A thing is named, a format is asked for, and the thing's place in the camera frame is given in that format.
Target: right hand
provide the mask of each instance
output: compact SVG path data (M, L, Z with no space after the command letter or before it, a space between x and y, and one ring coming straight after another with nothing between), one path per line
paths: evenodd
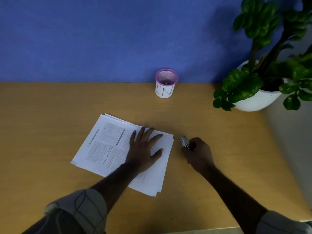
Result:
M190 149L182 148L189 164L199 173L203 173L207 169L215 168L213 155L210 147L201 138L193 138L189 141Z

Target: forearm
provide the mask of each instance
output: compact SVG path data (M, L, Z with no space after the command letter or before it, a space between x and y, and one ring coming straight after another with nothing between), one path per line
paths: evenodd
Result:
M267 209L222 174L216 167L202 176L214 187L245 234L254 234Z
M137 164L124 163L113 173L91 187L103 196L107 206L107 213L110 212L120 195L137 175Z

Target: white plant pot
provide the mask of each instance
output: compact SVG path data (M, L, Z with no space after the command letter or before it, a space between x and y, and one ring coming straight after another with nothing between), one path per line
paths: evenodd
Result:
M243 62L240 64L237 69L241 70L243 65L248 63L248 61ZM282 93L280 91L265 91L259 90L254 96L247 98L245 100L238 101L233 103L235 105L234 108L245 111L245 112L253 112L261 110L267 106L269 106L272 102L274 102Z

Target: hand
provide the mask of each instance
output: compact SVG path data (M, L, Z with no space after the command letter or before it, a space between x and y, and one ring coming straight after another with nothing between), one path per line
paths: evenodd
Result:
M189 164L199 173L203 173L207 169L215 168L213 155L210 147L200 138L193 138L189 141L190 149L182 148Z
M125 161L125 163L128 162L138 165L139 173L149 169L161 157L163 150L160 149L153 156L151 156L151 148L163 136L163 134L155 135L153 138L150 139L150 141L147 141L155 128L150 128L145 133L144 130L145 126L140 129L136 141L136 131L132 133L130 137L130 149Z

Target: floor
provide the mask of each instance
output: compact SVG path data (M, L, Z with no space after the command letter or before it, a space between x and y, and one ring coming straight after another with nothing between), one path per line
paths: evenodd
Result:
M189 231L189 232L175 232L168 234L244 234L240 227L237 228L218 228L209 230Z

